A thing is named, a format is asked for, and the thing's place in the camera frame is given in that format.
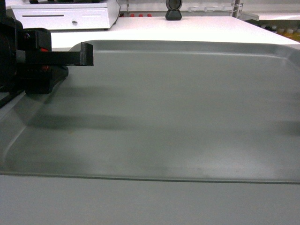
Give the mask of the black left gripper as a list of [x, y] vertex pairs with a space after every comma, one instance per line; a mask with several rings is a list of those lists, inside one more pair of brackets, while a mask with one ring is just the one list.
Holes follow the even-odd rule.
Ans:
[[51, 33], [24, 29], [0, 2], [0, 91], [49, 94], [68, 76], [66, 66], [93, 66], [93, 45], [81, 42], [78, 52], [51, 52]]

